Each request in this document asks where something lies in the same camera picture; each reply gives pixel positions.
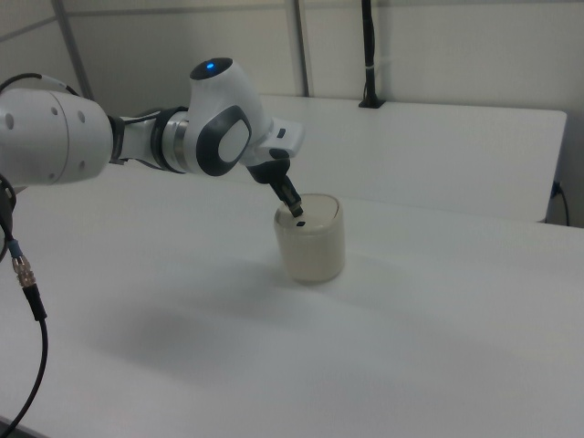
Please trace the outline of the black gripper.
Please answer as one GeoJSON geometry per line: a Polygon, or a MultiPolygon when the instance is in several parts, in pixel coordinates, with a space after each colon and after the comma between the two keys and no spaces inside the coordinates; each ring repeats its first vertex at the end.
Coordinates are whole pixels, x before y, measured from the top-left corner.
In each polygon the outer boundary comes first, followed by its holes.
{"type": "Polygon", "coordinates": [[[293,217],[303,212],[302,199],[294,184],[287,177],[291,160],[277,159],[249,166],[247,170],[255,182],[269,184],[280,201],[288,208],[293,217]]]}

